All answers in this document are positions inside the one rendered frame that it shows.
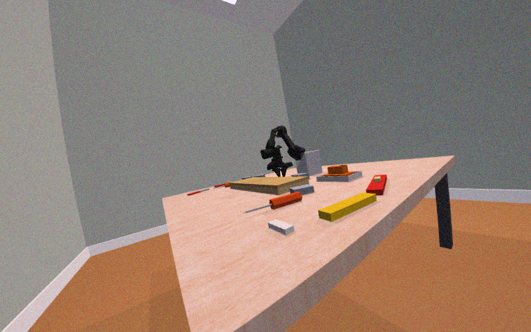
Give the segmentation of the yellow rectangular bar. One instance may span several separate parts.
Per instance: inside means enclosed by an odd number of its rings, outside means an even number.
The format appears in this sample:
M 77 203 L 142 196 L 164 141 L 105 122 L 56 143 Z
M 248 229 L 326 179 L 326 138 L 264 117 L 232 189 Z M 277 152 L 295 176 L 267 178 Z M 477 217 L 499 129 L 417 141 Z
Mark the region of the yellow rectangular bar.
M 318 210 L 319 218 L 332 222 L 377 201 L 376 194 L 361 193 Z

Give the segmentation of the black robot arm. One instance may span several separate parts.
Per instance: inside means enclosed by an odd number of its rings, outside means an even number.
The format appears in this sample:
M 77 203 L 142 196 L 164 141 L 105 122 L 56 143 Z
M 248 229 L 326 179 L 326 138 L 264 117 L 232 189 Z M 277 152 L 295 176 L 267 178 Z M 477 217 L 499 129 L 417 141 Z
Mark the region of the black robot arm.
M 277 132 L 277 135 L 276 135 L 276 132 Z M 282 146 L 277 145 L 276 147 L 274 147 L 275 136 L 278 138 L 279 137 L 283 138 L 284 142 L 288 146 L 289 156 L 291 156 L 295 160 L 301 160 L 306 149 L 303 147 L 299 147 L 298 145 L 295 145 L 293 143 L 293 141 L 290 139 L 290 137 L 287 134 L 287 129 L 283 125 L 278 126 L 275 129 L 272 129 L 271 134 L 270 134 L 270 139 L 268 139 L 265 149 L 261 150 L 262 159 L 272 158 L 272 157 L 281 155 L 280 148 L 282 148 Z M 279 166 L 279 161 L 277 159 L 275 160 L 272 159 L 272 162 L 270 162 L 267 166 L 268 166 L 268 169 L 274 169 L 276 166 Z

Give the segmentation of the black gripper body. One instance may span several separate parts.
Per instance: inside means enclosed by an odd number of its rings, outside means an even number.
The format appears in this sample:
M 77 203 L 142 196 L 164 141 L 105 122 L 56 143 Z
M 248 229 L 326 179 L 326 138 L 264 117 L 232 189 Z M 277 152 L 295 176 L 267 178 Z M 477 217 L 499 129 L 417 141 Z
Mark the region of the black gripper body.
M 281 167 L 282 169 L 284 169 L 284 168 L 289 168 L 293 166 L 291 162 L 283 163 L 282 158 L 283 156 L 281 155 L 273 157 L 273 160 L 277 159 L 279 161 L 279 166 L 276 166 L 273 170 L 278 169 L 278 167 Z

